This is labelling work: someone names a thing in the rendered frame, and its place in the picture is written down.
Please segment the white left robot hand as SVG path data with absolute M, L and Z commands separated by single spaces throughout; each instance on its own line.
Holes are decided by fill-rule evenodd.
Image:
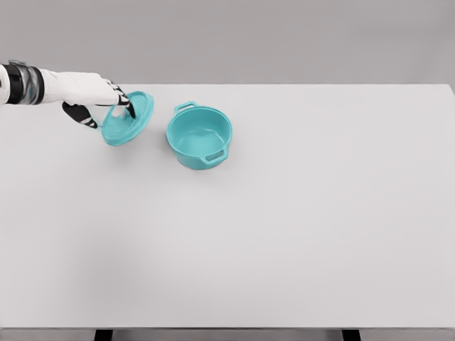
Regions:
M 105 120 L 109 107 L 116 108 L 113 117 L 126 113 L 135 119 L 134 105 L 111 80 L 97 73 L 66 72 L 64 79 L 63 111 L 74 121 L 96 129 Z

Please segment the teal pot lid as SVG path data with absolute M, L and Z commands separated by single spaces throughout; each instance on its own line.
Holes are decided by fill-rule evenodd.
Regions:
M 154 98 L 142 91 L 130 92 L 127 97 L 135 111 L 131 117 L 126 111 L 123 116 L 114 117 L 115 106 L 110 107 L 101 124 L 101 134 L 110 146 L 120 146 L 137 137 L 149 123 L 154 111 Z

